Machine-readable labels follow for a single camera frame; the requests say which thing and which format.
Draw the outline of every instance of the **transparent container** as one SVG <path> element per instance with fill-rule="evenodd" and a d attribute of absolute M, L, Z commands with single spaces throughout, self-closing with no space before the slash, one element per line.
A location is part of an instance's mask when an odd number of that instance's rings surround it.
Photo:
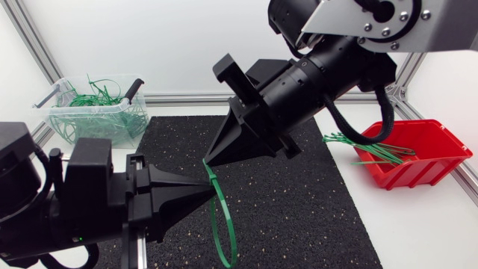
<path fill-rule="evenodd" d="M 88 78 L 85 75 L 62 78 L 52 85 L 46 98 L 33 106 L 35 114 L 71 144 L 80 137 L 107 138 L 111 139 L 113 148 L 135 149 L 149 123 L 138 77 L 102 75 Z M 104 98 L 106 92 L 113 100 L 111 105 L 76 106 L 87 105 L 85 101 L 78 102 L 78 96 Z M 127 92 L 131 103 L 124 97 Z"/>

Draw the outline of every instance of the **white wall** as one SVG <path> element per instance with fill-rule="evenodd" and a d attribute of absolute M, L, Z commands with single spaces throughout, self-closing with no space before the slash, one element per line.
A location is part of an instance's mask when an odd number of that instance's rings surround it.
<path fill-rule="evenodd" d="M 26 122 L 30 131 L 40 124 L 31 105 L 45 96 L 50 84 L 0 5 L 0 121 Z"/>
<path fill-rule="evenodd" d="M 24 0 L 65 76 L 138 73 L 145 93 L 229 93 L 212 66 L 289 59 L 269 0 Z M 395 55 L 403 61 L 403 55 Z"/>
<path fill-rule="evenodd" d="M 409 85 L 409 101 L 478 155 L 478 52 L 429 53 Z M 478 170 L 478 157 L 470 163 Z"/>

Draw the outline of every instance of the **red storage bin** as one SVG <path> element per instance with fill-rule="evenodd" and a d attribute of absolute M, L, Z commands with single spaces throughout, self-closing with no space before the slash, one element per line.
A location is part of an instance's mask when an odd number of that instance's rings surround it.
<path fill-rule="evenodd" d="M 373 137 L 380 132 L 382 122 L 373 124 L 363 135 Z M 406 156 L 404 163 L 366 164 L 378 186 L 395 187 L 419 184 L 436 185 L 473 153 L 436 120 L 400 120 L 383 143 L 413 149 L 415 156 Z M 362 161 L 382 161 L 375 155 L 356 148 Z"/>

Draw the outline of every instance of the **bolt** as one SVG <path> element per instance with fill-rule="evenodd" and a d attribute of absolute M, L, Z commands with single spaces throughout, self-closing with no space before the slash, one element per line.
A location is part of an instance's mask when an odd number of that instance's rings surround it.
<path fill-rule="evenodd" d="M 384 28 L 384 29 L 382 30 L 382 36 L 388 37 L 389 35 L 390 35 L 390 28 L 389 28 L 389 27 Z"/>
<path fill-rule="evenodd" d="M 401 22 L 406 22 L 407 19 L 409 19 L 409 14 L 406 11 L 403 11 L 400 14 L 400 21 Z"/>
<path fill-rule="evenodd" d="M 372 30 L 372 25 L 370 23 L 366 24 L 364 27 L 365 31 L 371 31 Z"/>
<path fill-rule="evenodd" d="M 390 46 L 392 50 L 398 50 L 400 48 L 400 44 L 398 42 L 393 42 Z"/>
<path fill-rule="evenodd" d="M 432 16 L 432 13 L 430 10 L 424 10 L 423 13 L 421 14 L 421 18 L 423 20 L 428 20 Z"/>

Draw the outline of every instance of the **black rubber mat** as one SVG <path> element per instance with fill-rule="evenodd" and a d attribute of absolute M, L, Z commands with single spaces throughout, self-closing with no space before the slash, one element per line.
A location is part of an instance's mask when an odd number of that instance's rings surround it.
<path fill-rule="evenodd" d="M 204 157 L 223 117 L 153 117 L 138 152 L 158 169 L 207 179 Z M 303 153 L 214 167 L 238 241 L 237 268 L 381 268 L 315 121 L 292 133 Z M 217 212 L 229 257 L 226 225 Z M 119 240 L 100 244 L 98 268 L 119 268 Z M 209 204 L 147 245 L 149 268 L 223 268 Z"/>

